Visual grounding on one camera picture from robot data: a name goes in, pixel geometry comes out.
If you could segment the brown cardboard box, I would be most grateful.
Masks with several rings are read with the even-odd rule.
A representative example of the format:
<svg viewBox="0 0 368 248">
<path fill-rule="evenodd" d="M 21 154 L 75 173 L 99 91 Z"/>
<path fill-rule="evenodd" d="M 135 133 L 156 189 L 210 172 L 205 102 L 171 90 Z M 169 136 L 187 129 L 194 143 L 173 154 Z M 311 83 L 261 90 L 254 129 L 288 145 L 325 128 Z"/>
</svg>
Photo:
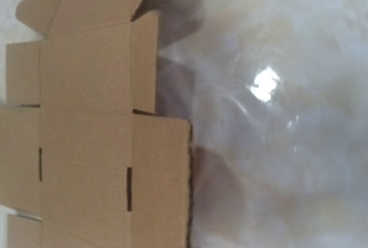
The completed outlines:
<svg viewBox="0 0 368 248">
<path fill-rule="evenodd" d="M 8 247 L 188 247 L 187 121 L 157 116 L 143 0 L 22 0 L 41 41 L 6 47 Z"/>
</svg>

